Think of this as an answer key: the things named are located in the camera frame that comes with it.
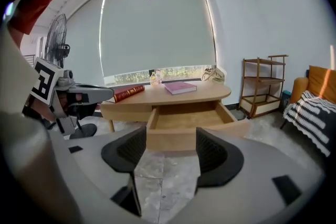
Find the black and white striped cushion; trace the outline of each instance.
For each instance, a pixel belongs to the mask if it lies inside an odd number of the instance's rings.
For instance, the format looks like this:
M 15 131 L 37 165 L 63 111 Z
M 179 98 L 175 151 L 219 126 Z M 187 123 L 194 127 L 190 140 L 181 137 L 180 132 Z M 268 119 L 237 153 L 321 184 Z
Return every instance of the black and white striped cushion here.
M 305 91 L 300 100 L 289 105 L 284 118 L 308 136 L 327 157 L 336 136 L 336 104 Z

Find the wooden shelf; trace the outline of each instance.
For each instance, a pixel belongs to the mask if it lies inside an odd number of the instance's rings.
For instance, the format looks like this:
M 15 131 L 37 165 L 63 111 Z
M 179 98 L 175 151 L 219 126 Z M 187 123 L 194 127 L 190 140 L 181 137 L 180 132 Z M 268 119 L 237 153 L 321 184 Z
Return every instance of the wooden shelf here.
M 270 66 L 285 66 L 286 64 L 283 62 L 271 61 L 266 59 L 259 59 L 260 63 L 263 65 L 270 65 Z M 245 62 L 254 62 L 257 63 L 258 59 L 247 59 Z
M 242 85 L 240 90 L 240 101 L 239 101 L 239 108 L 244 109 L 250 116 L 253 118 L 255 116 L 265 115 L 271 111 L 277 110 L 280 106 L 280 98 L 282 89 L 284 87 L 283 82 L 285 81 L 285 57 L 288 55 L 271 55 L 268 56 L 271 58 L 270 60 L 267 59 L 244 59 L 243 60 L 243 76 L 242 76 Z M 273 58 L 282 57 L 282 62 L 273 61 Z M 246 77 L 245 76 L 245 68 L 246 63 L 252 62 L 257 64 L 257 75 L 255 77 Z M 269 77 L 261 77 L 260 76 L 260 65 L 269 65 L 270 75 Z M 282 66 L 282 78 L 273 78 L 273 66 Z M 254 82 L 254 95 L 252 96 L 243 96 L 244 93 L 244 83 L 245 80 L 250 80 Z M 275 97 L 271 95 L 271 88 L 272 85 L 279 85 L 281 84 L 280 96 Z M 265 87 L 268 85 L 268 93 L 266 94 L 258 94 L 258 89 Z
M 247 80 L 257 80 L 257 77 L 245 77 Z M 276 83 L 282 83 L 284 82 L 284 79 L 276 79 L 276 78 L 270 78 L 270 77 L 259 77 L 258 82 L 260 83 L 267 83 L 267 84 L 276 84 Z

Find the open drawer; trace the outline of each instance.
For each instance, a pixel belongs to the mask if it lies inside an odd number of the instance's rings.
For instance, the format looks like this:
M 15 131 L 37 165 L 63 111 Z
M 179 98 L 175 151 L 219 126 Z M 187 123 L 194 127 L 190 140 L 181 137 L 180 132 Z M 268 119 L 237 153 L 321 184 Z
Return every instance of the open drawer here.
M 196 127 L 244 136 L 249 122 L 237 121 L 218 101 L 157 106 L 147 124 L 147 148 L 155 151 L 195 150 Z

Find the floor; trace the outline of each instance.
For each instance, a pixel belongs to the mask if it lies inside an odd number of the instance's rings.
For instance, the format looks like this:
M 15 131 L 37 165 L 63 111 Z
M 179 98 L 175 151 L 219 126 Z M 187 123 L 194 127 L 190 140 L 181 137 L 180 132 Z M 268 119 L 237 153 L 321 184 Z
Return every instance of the floor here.
M 96 135 L 109 133 L 103 118 L 87 117 L 80 121 L 94 123 Z M 293 125 L 283 130 L 282 114 L 274 112 L 251 120 L 251 132 L 247 138 L 272 145 L 293 158 L 301 166 L 312 171 L 312 181 L 323 176 L 323 161 L 310 140 Z M 115 131 L 146 123 L 115 122 Z M 151 223 L 167 223 L 194 196 L 200 167 L 196 152 L 163 153 L 146 150 L 135 169 L 135 183 L 142 208 L 142 218 Z

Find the storage box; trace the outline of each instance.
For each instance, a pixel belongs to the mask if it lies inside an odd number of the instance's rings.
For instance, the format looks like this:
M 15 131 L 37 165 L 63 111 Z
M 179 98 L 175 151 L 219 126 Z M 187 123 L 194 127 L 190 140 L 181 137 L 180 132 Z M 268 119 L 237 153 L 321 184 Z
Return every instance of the storage box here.
M 282 92 L 281 102 L 280 102 L 280 108 L 279 108 L 279 110 L 281 112 L 284 112 L 285 108 L 288 106 L 291 95 L 292 95 L 292 93 L 289 92 L 289 91 L 287 91 L 287 90 L 285 90 L 285 91 Z
M 262 116 L 271 111 L 275 111 L 280 106 L 280 99 L 271 94 L 259 94 L 253 105 L 254 95 L 241 98 L 240 107 L 243 108 L 251 118 Z

